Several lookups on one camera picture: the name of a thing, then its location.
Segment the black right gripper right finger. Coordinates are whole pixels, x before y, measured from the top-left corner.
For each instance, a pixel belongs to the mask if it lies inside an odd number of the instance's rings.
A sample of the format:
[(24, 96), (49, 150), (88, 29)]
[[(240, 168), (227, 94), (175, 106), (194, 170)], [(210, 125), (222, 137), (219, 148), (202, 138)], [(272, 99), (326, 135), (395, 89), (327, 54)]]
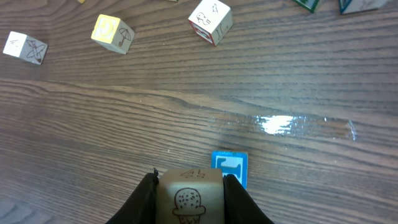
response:
[(223, 177), (226, 224), (274, 224), (233, 174)]

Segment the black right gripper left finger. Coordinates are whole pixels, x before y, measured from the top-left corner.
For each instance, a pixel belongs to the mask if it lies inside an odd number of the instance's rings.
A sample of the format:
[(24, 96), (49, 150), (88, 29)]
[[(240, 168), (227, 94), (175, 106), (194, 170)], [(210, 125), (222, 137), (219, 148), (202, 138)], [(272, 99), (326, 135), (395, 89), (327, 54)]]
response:
[(152, 173), (147, 173), (106, 224), (155, 224), (158, 175), (156, 168)]

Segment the wooden block blue X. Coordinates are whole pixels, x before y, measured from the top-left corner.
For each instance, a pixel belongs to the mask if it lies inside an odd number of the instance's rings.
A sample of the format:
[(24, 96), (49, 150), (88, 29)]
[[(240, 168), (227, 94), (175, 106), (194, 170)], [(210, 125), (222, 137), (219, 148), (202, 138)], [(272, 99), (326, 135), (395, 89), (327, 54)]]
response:
[(351, 14), (356, 12), (379, 9), (389, 0), (338, 0), (340, 14)]

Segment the wooden block red 3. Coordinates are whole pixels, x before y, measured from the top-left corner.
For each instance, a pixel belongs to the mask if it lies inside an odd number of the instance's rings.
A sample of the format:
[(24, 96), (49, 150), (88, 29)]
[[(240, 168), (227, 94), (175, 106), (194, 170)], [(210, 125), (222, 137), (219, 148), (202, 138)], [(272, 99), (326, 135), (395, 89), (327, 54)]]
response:
[(188, 20), (193, 30), (214, 46), (221, 42), (233, 25), (231, 8), (218, 0), (202, 0)]

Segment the blue-top wooden block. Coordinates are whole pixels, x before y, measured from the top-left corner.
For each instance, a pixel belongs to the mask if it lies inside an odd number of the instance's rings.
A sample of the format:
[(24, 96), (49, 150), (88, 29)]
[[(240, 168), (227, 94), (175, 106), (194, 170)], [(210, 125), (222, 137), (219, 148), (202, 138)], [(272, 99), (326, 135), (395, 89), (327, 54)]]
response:
[(221, 169), (222, 175), (232, 174), (244, 189), (248, 185), (248, 153), (232, 151), (213, 151), (211, 168)]

